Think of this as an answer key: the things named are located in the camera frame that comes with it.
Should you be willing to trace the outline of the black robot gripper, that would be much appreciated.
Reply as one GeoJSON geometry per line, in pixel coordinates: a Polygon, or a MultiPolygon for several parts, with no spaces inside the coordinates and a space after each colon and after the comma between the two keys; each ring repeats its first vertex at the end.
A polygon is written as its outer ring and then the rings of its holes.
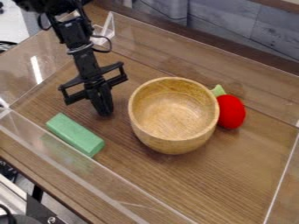
{"type": "Polygon", "coordinates": [[[78,77],[59,87],[66,104],[88,99],[98,113],[110,116],[114,112],[111,88],[127,80],[125,63],[99,66],[91,41],[94,27],[84,14],[64,21],[59,21],[51,13],[47,13],[47,17],[79,70],[78,77]]]}

